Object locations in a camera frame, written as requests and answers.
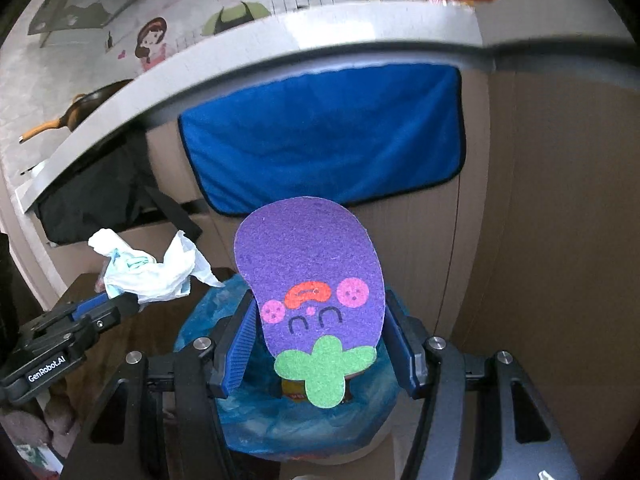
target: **frying pan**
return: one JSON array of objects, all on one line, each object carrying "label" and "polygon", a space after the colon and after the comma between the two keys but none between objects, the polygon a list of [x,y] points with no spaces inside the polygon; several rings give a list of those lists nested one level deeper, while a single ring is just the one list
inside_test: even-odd
[{"label": "frying pan", "polygon": [[66,110],[62,117],[43,123],[40,126],[36,126],[34,129],[29,130],[20,137],[20,144],[44,130],[62,128],[63,126],[66,126],[71,131],[75,130],[82,121],[94,112],[98,106],[131,81],[133,81],[133,79],[124,79],[122,81],[117,81],[110,85],[103,86],[102,88],[98,88],[90,94],[78,94],[73,98],[71,106]]}]

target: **white tissue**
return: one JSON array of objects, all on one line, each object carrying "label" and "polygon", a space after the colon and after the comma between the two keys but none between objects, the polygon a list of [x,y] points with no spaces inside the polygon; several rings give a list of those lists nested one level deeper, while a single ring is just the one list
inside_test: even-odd
[{"label": "white tissue", "polygon": [[88,243],[98,254],[111,257],[104,273],[104,286],[110,298],[133,292],[140,304],[174,300],[190,293],[189,276],[209,286],[224,286],[184,231],[175,234],[160,264],[151,254],[132,249],[111,229],[100,229]]}]

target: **metal screw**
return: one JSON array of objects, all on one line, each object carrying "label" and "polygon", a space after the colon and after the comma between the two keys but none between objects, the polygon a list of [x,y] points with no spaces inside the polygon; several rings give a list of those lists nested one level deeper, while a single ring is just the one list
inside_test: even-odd
[{"label": "metal screw", "polygon": [[199,337],[193,342],[193,347],[196,350],[206,350],[211,346],[211,339],[208,337]]},{"label": "metal screw", "polygon": [[513,363],[513,356],[506,350],[500,350],[497,353],[496,357],[498,358],[498,361],[500,361],[503,365],[510,365],[511,363]]},{"label": "metal screw", "polygon": [[444,341],[443,338],[435,335],[429,338],[429,346],[434,350],[444,350],[447,346],[447,342]]},{"label": "metal screw", "polygon": [[134,350],[133,352],[129,352],[127,354],[127,357],[126,357],[125,360],[130,365],[137,364],[142,360],[142,354],[140,352],[138,352],[137,350]]}]

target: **green felt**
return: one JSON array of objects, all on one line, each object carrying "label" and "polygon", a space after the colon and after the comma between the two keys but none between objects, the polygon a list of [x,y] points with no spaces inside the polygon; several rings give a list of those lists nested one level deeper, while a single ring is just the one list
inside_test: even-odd
[{"label": "green felt", "polygon": [[274,368],[283,379],[305,381],[306,397],[319,408],[332,408],[344,398],[344,378],[369,368],[376,360],[373,346],[358,346],[346,352],[332,335],[323,335],[311,354],[285,350],[276,357]]}]

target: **purple sponge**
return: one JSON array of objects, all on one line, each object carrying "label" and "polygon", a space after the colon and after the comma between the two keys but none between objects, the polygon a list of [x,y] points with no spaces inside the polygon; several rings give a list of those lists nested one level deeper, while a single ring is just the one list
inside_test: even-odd
[{"label": "purple sponge", "polygon": [[249,215],[234,251],[276,371],[306,381],[314,404],[335,406],[339,382],[373,363],[382,332],[385,287],[367,231],[337,203],[291,198]]}]

